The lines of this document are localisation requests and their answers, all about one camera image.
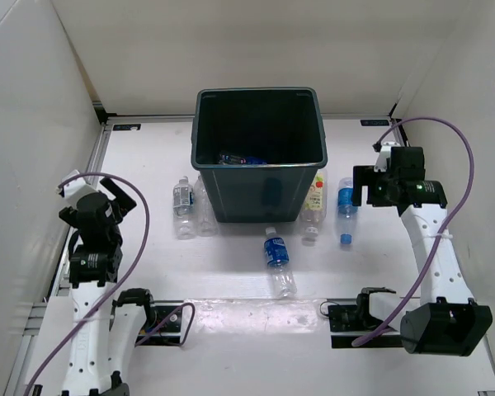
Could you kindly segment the clear bottle white blue label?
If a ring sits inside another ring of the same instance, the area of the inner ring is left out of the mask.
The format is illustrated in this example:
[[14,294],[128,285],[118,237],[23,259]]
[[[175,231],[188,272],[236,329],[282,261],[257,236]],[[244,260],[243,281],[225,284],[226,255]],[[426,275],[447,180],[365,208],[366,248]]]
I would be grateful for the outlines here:
[[194,238],[196,235],[194,194],[188,176],[183,176],[172,189],[172,210],[177,238],[182,240]]

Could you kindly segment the clear bottle apple label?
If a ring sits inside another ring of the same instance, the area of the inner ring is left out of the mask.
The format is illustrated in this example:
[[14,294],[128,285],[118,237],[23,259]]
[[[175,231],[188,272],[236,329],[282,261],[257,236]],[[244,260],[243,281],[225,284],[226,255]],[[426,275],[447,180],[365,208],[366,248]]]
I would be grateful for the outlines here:
[[302,242],[313,246],[323,227],[327,214],[328,182],[325,168],[318,169],[304,199],[299,219],[302,228]]

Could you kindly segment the clear unlabelled plastic bottle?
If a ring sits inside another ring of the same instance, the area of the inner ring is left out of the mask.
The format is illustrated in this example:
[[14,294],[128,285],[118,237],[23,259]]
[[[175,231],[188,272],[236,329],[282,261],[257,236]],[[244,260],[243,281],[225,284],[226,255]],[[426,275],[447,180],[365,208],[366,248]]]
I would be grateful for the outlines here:
[[196,180],[194,192],[198,234],[202,237],[215,235],[218,225],[201,175]]

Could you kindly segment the dark green plastic bin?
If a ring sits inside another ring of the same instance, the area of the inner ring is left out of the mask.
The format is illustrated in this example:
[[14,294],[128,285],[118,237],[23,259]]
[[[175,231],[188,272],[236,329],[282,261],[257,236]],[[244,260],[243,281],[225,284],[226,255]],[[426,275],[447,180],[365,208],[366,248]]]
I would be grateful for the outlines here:
[[[219,164],[219,153],[266,165]],[[220,223],[297,219],[328,153],[317,93],[310,87],[205,89],[198,93],[191,165]]]

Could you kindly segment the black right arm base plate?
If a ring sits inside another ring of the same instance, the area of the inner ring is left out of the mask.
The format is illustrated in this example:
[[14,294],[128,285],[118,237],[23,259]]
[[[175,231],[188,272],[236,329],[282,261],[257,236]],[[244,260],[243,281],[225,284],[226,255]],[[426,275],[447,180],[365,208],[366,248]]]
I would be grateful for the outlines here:
[[[319,314],[328,320],[332,349],[352,349],[352,342],[364,333],[372,332],[381,320],[359,319],[356,304],[339,304],[327,299],[319,305]],[[401,348],[401,337],[392,329],[384,335],[367,342],[361,348]]]

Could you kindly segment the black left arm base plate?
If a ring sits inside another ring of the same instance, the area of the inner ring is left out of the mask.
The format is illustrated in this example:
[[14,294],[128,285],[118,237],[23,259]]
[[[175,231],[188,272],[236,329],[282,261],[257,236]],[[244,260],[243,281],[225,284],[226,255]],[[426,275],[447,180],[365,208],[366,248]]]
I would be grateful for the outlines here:
[[172,311],[182,304],[182,300],[154,300],[155,324],[160,323],[166,317],[168,320],[144,342],[144,346],[174,347],[181,342],[183,314],[187,313],[188,309],[180,309],[175,314],[172,314]]

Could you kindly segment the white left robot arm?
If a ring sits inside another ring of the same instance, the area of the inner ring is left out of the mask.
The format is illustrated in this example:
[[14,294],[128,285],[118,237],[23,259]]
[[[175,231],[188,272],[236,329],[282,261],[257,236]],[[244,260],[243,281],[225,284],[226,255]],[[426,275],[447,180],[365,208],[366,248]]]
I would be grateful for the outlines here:
[[121,288],[127,277],[119,274],[119,225],[136,203],[120,188],[122,178],[103,174],[100,183],[98,190],[72,172],[60,192],[68,205],[59,217],[74,230],[68,243],[73,329],[64,339],[70,352],[62,395],[129,394],[125,377],[138,333],[157,320],[149,290]]

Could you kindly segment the clear bottle light blue label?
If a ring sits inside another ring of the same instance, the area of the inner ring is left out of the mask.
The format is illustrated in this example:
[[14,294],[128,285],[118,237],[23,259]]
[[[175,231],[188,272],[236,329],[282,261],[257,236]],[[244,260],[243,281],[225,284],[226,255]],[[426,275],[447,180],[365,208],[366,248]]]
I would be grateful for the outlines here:
[[352,203],[352,193],[352,178],[341,179],[337,191],[337,231],[341,245],[351,245],[356,231],[358,207]]

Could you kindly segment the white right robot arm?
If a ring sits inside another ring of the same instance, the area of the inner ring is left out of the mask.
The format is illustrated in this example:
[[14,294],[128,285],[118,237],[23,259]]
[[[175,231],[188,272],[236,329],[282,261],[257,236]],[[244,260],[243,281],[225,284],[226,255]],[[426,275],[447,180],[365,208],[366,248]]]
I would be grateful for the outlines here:
[[396,208],[419,275],[404,297],[374,290],[368,301],[355,307],[356,324],[375,330],[352,345],[363,347],[393,329],[410,354],[470,356],[493,315],[487,305],[475,301],[460,272],[447,229],[450,212],[443,186],[425,178],[422,148],[388,142],[376,143],[374,150],[374,165],[353,169],[352,202]]

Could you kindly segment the clear bottle dark blue label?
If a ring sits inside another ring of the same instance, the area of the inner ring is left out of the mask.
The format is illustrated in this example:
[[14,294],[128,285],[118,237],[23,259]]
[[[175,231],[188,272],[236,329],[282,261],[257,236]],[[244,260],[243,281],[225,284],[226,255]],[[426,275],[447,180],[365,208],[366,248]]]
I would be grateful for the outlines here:
[[290,258],[284,239],[274,227],[266,228],[264,242],[266,267],[271,277],[272,289],[276,298],[292,297],[296,294],[296,284],[290,269]]

